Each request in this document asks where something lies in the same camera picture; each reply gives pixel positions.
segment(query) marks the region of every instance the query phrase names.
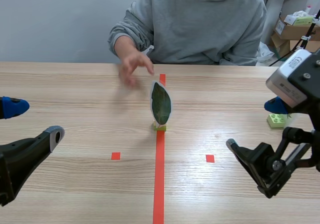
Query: hand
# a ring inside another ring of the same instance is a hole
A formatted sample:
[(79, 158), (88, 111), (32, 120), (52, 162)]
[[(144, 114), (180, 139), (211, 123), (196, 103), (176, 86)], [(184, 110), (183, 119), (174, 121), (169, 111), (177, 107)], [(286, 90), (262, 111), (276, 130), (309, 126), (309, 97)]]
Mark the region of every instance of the hand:
[(147, 71), (154, 75), (152, 61), (137, 49), (130, 52), (121, 62), (119, 77), (128, 87), (134, 87), (137, 84), (137, 79), (132, 75), (137, 67), (146, 67)]

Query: white plastic bag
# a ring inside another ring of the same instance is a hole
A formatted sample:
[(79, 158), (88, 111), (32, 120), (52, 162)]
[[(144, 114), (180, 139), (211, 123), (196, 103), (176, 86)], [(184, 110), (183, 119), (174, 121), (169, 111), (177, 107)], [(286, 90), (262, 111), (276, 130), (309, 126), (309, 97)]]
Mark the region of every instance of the white plastic bag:
[(258, 62), (261, 62), (261, 63), (266, 62), (273, 56), (274, 56), (274, 53), (269, 50), (268, 46), (260, 42), (260, 45), (258, 48), (258, 56), (257, 56)]

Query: red tape line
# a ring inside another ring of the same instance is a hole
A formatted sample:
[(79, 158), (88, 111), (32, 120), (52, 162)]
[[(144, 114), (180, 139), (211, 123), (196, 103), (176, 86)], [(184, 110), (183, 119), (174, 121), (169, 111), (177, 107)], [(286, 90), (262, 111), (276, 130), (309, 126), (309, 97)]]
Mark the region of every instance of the red tape line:
[(160, 74), (159, 81), (162, 85), (166, 86), (166, 74)]
[[(159, 81), (166, 86), (166, 74)], [(156, 132), (153, 224), (165, 223), (165, 131)]]

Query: green toy brick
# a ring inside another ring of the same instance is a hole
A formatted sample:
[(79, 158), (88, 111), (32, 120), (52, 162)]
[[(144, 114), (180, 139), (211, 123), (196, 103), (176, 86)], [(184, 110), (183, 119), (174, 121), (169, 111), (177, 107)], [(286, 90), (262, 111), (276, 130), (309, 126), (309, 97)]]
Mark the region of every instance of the green toy brick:
[(266, 120), (271, 128), (284, 128), (287, 117), (282, 114), (270, 114)]
[(156, 128), (156, 122), (154, 121), (153, 122), (153, 129), (155, 130), (155, 131), (167, 131), (167, 125), (164, 125), (164, 126), (162, 126), (162, 127), (159, 127), (159, 128)]

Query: sleeve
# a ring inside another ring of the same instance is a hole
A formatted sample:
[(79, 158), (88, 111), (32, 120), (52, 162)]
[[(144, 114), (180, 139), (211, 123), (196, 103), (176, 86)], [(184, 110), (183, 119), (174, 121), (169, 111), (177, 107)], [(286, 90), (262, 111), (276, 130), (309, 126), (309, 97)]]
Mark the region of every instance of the sleeve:
[(242, 37), (228, 51), (223, 53), (220, 65), (255, 66), (257, 53), (266, 20), (266, 7), (260, 5)]
[(115, 43), (121, 36), (133, 40), (135, 47), (143, 52), (154, 42), (152, 0), (138, 0), (126, 10), (125, 17), (111, 30), (109, 49), (116, 55)]

